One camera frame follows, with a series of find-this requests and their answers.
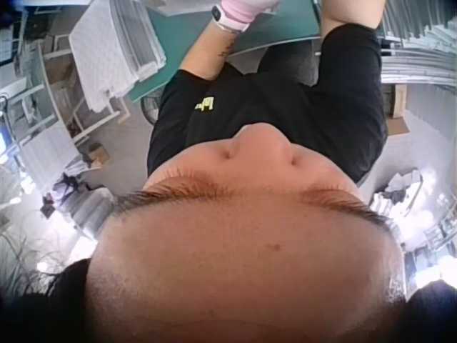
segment workbench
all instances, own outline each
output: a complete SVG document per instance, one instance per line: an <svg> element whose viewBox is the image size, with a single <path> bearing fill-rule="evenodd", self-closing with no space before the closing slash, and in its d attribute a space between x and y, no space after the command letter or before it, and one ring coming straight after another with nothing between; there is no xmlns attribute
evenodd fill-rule
<svg viewBox="0 0 457 343"><path fill-rule="evenodd" d="M151 9L149 16L165 50L166 66L130 91L132 101L140 100L171 79L186 52L211 20L209 12L164 16ZM282 0L275 14L261 14L248 31L237 39L232 54L305 40L318 34L318 17L312 0Z"/></svg>

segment smartwatch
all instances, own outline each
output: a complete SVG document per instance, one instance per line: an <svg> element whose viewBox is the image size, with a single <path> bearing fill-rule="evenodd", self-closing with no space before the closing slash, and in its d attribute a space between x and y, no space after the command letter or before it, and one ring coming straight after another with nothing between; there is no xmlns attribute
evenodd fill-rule
<svg viewBox="0 0 457 343"><path fill-rule="evenodd" d="M232 34L241 34L250 26L250 24L240 23L239 21L228 18L224 9L219 5L215 5L211 10L211 13L213 14L213 19L217 26Z"/></svg>

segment nose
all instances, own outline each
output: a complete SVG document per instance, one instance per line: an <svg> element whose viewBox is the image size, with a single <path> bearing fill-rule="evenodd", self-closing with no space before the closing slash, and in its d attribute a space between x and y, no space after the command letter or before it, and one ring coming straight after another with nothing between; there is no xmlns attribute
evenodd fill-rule
<svg viewBox="0 0 457 343"><path fill-rule="evenodd" d="M231 159L242 159L248 163L291 164L293 161L290 141L276 127L265 123L245 126L232 139L228 155Z"/></svg>

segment pink glove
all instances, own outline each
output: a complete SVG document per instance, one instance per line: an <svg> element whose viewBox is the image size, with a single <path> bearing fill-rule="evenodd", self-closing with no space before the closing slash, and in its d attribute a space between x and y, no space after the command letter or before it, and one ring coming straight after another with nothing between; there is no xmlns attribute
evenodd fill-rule
<svg viewBox="0 0 457 343"><path fill-rule="evenodd" d="M221 6L233 20L250 24L263 11L271 9L279 0L222 0Z"/></svg>

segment eyebrow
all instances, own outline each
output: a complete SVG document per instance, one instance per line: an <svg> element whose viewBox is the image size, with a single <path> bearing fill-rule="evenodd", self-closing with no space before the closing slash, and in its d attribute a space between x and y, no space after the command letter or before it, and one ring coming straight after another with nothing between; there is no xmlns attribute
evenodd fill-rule
<svg viewBox="0 0 457 343"><path fill-rule="evenodd" d="M326 196L327 191L304 192L299 197L302 204L327 209L333 212L357 217L374 224L381 231L391 235L389 219L372 211L361 202L337 200ZM212 182L182 183L174 187L159 186L148 191L139 191L122 197L114 202L112 215L122 216L131 211L158 204L202 201L208 202L219 199L230 199L235 192Z"/></svg>

